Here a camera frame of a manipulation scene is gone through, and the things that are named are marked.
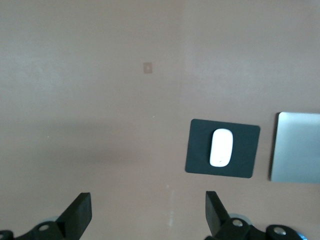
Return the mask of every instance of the white mouse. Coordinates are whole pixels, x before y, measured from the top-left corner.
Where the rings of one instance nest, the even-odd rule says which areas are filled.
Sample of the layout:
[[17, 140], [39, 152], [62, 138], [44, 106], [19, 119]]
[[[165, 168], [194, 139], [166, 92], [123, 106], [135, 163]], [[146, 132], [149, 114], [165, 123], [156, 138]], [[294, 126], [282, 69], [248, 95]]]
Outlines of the white mouse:
[[213, 132], [210, 165], [225, 167], [229, 164], [234, 144], [234, 136], [229, 129], [219, 128]]

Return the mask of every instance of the black mouse pad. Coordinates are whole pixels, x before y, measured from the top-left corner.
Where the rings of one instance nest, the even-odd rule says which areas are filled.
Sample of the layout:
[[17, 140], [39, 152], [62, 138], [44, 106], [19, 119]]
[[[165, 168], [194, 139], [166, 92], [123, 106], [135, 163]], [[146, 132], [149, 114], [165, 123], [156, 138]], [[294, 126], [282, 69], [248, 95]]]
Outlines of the black mouse pad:
[[[210, 165], [214, 131], [228, 129], [233, 135], [230, 162], [223, 167]], [[231, 122], [193, 119], [186, 155], [185, 171], [195, 174], [251, 178], [254, 171], [260, 127]]]

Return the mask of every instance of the screw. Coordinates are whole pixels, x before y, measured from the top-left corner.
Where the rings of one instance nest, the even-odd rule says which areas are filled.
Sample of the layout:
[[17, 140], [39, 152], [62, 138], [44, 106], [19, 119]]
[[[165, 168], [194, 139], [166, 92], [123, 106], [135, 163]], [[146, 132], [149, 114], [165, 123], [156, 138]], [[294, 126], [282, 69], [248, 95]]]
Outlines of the screw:
[[278, 226], [275, 227], [273, 230], [276, 234], [279, 234], [279, 235], [286, 235], [287, 234], [283, 228], [278, 227]]
[[48, 224], [45, 224], [45, 225], [42, 225], [38, 228], [39, 231], [45, 231], [49, 228], [49, 225]]
[[242, 221], [240, 221], [239, 219], [235, 219], [232, 221], [233, 225], [235, 225], [236, 227], [242, 227], [244, 224], [242, 223]]

